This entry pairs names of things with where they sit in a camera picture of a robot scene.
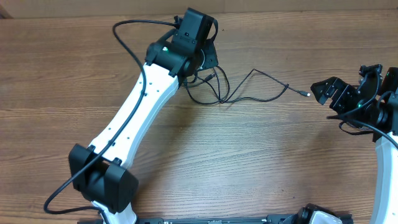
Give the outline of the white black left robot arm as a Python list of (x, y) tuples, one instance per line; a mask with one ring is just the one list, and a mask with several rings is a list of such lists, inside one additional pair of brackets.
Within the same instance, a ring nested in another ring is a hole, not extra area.
[(151, 43), (134, 88), (114, 118), (89, 146), (74, 145), (68, 161), (73, 188), (92, 203), (95, 223), (136, 223), (131, 200), (138, 180), (129, 172), (153, 120), (187, 77), (217, 66), (213, 17), (192, 8)]

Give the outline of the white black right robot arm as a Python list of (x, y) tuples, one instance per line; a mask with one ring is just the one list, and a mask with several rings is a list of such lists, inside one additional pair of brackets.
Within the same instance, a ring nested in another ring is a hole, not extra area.
[(397, 223), (397, 68), (381, 75), (382, 65), (361, 66), (359, 85), (331, 77), (313, 83), (314, 97), (331, 100), (333, 119), (372, 134), (377, 157), (377, 180), (371, 223)]

